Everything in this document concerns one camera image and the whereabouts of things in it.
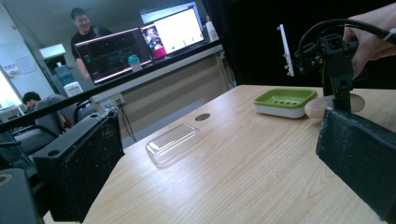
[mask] person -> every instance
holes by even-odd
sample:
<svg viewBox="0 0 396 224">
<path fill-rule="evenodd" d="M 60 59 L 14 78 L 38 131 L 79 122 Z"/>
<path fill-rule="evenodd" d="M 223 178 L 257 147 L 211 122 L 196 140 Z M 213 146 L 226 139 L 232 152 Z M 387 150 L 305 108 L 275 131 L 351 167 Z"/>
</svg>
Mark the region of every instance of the person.
<svg viewBox="0 0 396 224">
<path fill-rule="evenodd" d="M 154 28 L 148 29 L 146 39 L 151 50 L 163 48 L 161 38 Z"/>
<path fill-rule="evenodd" d="M 27 107 L 27 110 L 25 113 L 31 113 L 31 112 L 35 111 L 35 105 L 40 100 L 41 100 L 40 95 L 38 93 L 36 93 L 35 91 L 26 92 L 22 97 L 23 104 L 26 105 L 26 107 Z"/>
<path fill-rule="evenodd" d="M 390 31 L 396 28 L 396 3 L 375 10 L 349 17 L 350 20 L 363 21 Z M 377 35 L 366 31 L 345 27 L 343 39 L 346 42 L 358 40 L 359 46 L 352 57 L 354 78 L 357 77 L 368 61 L 396 55 L 396 47 Z"/>
<path fill-rule="evenodd" d="M 70 12 L 70 16 L 73 23 L 77 26 L 78 32 L 73 35 L 71 39 L 71 48 L 74 58 L 76 59 L 76 64 L 78 66 L 79 72 L 82 74 L 85 80 L 92 80 L 84 62 L 78 55 L 75 45 L 79 42 L 94 39 L 96 37 L 111 35 L 112 32 L 107 30 L 107 28 L 100 25 L 91 25 L 90 19 L 86 11 L 80 7 L 75 7 Z"/>
</svg>

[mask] bottle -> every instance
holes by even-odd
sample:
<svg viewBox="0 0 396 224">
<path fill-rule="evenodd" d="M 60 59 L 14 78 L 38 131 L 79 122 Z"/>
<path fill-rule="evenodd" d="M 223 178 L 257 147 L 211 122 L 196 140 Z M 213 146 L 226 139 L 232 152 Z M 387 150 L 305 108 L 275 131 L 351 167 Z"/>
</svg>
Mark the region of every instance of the bottle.
<svg viewBox="0 0 396 224">
<path fill-rule="evenodd" d="M 134 54 L 128 58 L 128 64 L 131 66 L 132 71 L 136 72 L 142 69 L 139 58 Z"/>
<path fill-rule="evenodd" d="M 76 81 L 67 65 L 62 65 L 61 63 L 56 64 L 58 65 L 58 67 L 55 68 L 55 73 L 61 81 L 63 87 Z"/>
<path fill-rule="evenodd" d="M 216 32 L 215 27 L 213 26 L 213 23 L 210 20 L 210 17 L 206 16 L 206 20 L 207 20 L 206 30 L 207 30 L 207 33 L 209 34 L 210 42 L 212 42 L 214 40 L 218 40 L 219 39 L 218 33 Z"/>
</svg>

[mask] man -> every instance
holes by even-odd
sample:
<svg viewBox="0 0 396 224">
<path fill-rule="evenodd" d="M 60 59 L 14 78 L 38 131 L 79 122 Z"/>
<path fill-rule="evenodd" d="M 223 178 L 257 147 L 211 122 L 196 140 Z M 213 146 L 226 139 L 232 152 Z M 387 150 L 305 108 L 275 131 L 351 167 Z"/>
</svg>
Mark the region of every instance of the man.
<svg viewBox="0 0 396 224">
<path fill-rule="evenodd" d="M 40 100 L 41 97 L 36 92 L 34 91 L 26 92 L 22 97 L 23 104 L 27 106 L 26 113 L 35 111 L 35 104 L 37 104 L 37 102 Z"/>
<path fill-rule="evenodd" d="M 84 65 L 84 62 L 79 57 L 75 44 L 83 41 L 87 41 L 90 39 L 94 39 L 96 37 L 111 35 L 112 33 L 106 28 L 95 25 L 92 26 L 90 23 L 90 19 L 87 16 L 87 13 L 84 9 L 80 7 L 75 7 L 72 9 L 70 16 L 72 17 L 73 23 L 77 26 L 78 32 L 73 35 L 71 39 L 71 48 L 73 52 L 73 56 L 76 59 L 76 63 L 79 69 L 79 72 L 83 75 L 84 79 L 92 80 L 90 74 L 87 71 L 87 68 Z"/>
</svg>

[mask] table surface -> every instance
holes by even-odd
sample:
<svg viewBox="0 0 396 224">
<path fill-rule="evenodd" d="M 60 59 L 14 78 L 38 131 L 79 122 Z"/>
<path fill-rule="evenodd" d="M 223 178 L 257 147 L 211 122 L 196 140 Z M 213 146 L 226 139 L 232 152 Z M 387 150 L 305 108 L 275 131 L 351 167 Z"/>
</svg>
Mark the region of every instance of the table surface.
<svg viewBox="0 0 396 224">
<path fill-rule="evenodd" d="M 321 119 L 256 112 L 272 88 L 238 86 L 126 148 L 84 223 L 383 223 L 316 155 Z M 396 132 L 396 91 L 352 92 L 357 114 Z M 180 124 L 202 140 L 156 165 L 146 144 Z"/>
</svg>

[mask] monitor screen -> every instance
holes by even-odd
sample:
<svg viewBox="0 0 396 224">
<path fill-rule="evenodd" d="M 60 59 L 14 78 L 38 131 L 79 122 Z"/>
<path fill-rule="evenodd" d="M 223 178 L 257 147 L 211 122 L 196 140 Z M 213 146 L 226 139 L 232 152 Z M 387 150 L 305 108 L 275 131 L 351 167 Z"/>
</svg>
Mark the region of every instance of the monitor screen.
<svg viewBox="0 0 396 224">
<path fill-rule="evenodd" d="M 149 23 L 151 21 L 156 21 L 163 17 L 175 14 L 175 13 L 185 10 L 187 8 L 194 9 L 195 17 L 198 20 L 199 27 L 201 28 L 201 31 L 203 31 L 204 28 L 201 23 L 197 5 L 194 1 L 177 1 L 175 3 L 169 3 L 166 5 L 162 5 L 162 6 L 145 8 L 145 9 L 140 10 L 140 17 L 142 18 L 143 23 Z"/>
<path fill-rule="evenodd" d="M 93 84 L 132 72 L 128 58 L 136 55 L 142 66 L 151 63 L 151 54 L 138 28 L 76 44 Z"/>
<path fill-rule="evenodd" d="M 204 40 L 193 8 L 140 26 L 153 59 L 160 59 Z"/>
</svg>

